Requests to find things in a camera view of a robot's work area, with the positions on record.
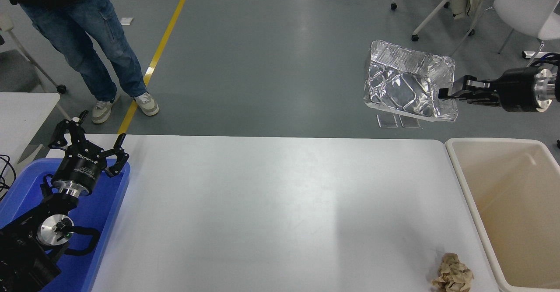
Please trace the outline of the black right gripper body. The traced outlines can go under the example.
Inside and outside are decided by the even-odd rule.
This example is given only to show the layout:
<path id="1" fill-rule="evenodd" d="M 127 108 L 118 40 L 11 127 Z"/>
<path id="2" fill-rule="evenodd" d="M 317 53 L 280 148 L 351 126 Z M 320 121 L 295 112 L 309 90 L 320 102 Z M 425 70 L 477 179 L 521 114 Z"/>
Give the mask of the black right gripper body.
<path id="1" fill-rule="evenodd" d="M 496 80 L 496 92 L 501 107 L 508 112 L 537 112 L 534 94 L 536 75 L 540 67 L 508 69 Z"/>

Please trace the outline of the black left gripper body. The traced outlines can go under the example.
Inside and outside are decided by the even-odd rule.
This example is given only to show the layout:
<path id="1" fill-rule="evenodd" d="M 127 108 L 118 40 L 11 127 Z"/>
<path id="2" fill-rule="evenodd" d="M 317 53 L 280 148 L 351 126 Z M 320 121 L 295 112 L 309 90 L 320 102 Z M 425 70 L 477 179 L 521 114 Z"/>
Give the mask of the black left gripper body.
<path id="1" fill-rule="evenodd" d="M 60 192 L 74 190 L 79 194 L 92 194 L 106 166 L 105 158 L 80 152 L 66 153 L 51 178 L 51 185 Z"/>

